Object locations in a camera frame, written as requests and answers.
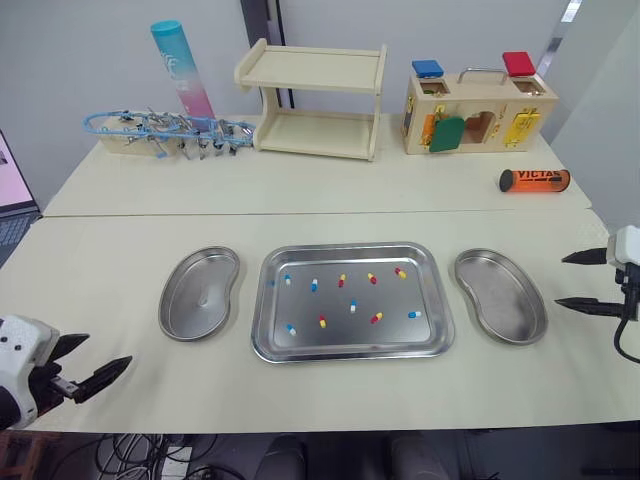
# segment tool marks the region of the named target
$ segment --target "white table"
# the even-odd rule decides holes
[[[553,302],[567,296],[619,301],[607,266],[560,263],[603,245],[590,210],[360,215],[45,218],[0,270],[0,311],[44,320],[91,338],[63,359],[81,380],[118,356],[134,362],[87,403],[45,415],[34,429],[95,432],[265,432],[486,428],[640,418],[636,365],[612,344],[616,320]],[[440,268],[456,338],[427,359],[272,365],[252,351],[260,264],[288,244],[409,240]],[[194,250],[225,245],[241,260],[228,324],[193,343],[161,333],[158,302],[175,265]],[[487,337],[454,283],[463,250],[504,253],[541,291],[549,329],[513,347]],[[623,345],[640,352],[631,324]]]
[[[383,115],[375,161],[240,149],[188,161],[87,155],[45,216],[575,210],[591,206],[572,182],[561,194],[504,194],[512,170],[564,168],[538,136],[529,152],[406,155],[399,116]]]

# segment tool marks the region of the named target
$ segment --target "laptop keyboard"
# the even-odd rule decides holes
[[[29,226],[29,215],[0,221],[0,247],[17,244]]]

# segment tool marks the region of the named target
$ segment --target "two-tier wooden shelf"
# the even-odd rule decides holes
[[[387,48],[337,50],[267,45],[261,38],[234,72],[243,89],[260,87],[263,111],[253,144],[257,150],[373,160],[380,122]],[[373,114],[282,108],[277,88],[374,95]]]

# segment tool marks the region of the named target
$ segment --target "metal tray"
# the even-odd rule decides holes
[[[431,357],[453,336],[435,261],[415,243],[283,247],[262,265],[252,341],[268,362]]]
[[[175,340],[197,340],[219,330],[229,317],[240,261],[225,247],[198,250],[175,268],[160,298],[162,331]]]
[[[455,262],[458,283],[471,298],[484,330],[514,345],[538,341],[547,330],[542,296],[531,279],[504,255],[467,250]]]

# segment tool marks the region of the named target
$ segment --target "blue track toy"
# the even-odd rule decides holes
[[[102,126],[95,128],[91,122],[96,118],[117,117],[121,124],[121,129]],[[208,129],[203,131],[195,128],[194,125],[208,125]],[[212,146],[215,155],[223,153],[223,148],[228,145],[229,153],[235,155],[239,147],[253,146],[253,131],[255,126],[247,122],[231,122],[227,120],[217,120],[206,117],[190,117],[173,113],[156,113],[149,109],[149,112],[130,112],[129,110],[116,110],[113,112],[94,113],[86,117],[82,125],[84,129],[97,135],[113,135],[126,137],[127,143],[131,145],[140,140],[153,142],[157,147],[156,157],[163,158],[168,155],[167,145],[169,140],[176,139],[177,146],[183,155],[189,158],[187,153],[187,142],[193,140],[200,150],[200,159],[207,154],[207,147]]]

